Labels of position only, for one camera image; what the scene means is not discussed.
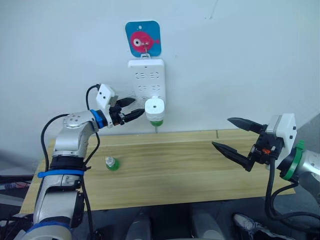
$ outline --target wooden table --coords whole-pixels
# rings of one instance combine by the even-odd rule
[[[85,185],[92,210],[204,202],[264,196],[269,171],[256,163],[251,172],[225,158],[211,141],[227,144],[248,155],[258,135],[244,130],[212,130],[141,135],[101,136],[90,160]],[[90,153],[96,146],[91,137]],[[48,152],[53,150],[53,143]],[[105,158],[120,161],[117,171]],[[38,172],[43,171],[44,161]],[[276,171],[274,189],[287,185]],[[21,213],[32,213],[40,185],[33,178]]]

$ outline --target white bracket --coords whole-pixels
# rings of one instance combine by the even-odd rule
[[[282,160],[290,154],[297,136],[295,114],[284,113],[280,116],[273,116],[266,128],[266,132],[283,139],[283,148],[278,159],[275,161],[275,167],[278,167]]]
[[[116,104],[118,96],[116,95],[115,91],[106,84],[101,84],[98,94],[96,95],[96,103],[98,104],[98,108],[103,112],[108,126],[107,128],[112,128],[114,126],[112,122],[112,118],[109,114],[110,107],[113,107]]]

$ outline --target cartoon fish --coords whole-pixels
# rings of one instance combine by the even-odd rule
[[[136,31],[131,35],[131,45],[139,53],[149,51],[154,44],[160,44],[159,39],[153,40],[149,34],[144,31]]]

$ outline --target small green bottle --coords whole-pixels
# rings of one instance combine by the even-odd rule
[[[110,171],[116,171],[120,167],[119,161],[112,156],[106,157],[105,165]]]

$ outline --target sticker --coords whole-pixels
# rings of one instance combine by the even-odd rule
[[[130,21],[125,25],[126,37],[133,56],[148,53],[151,57],[161,53],[160,27],[156,21]]]

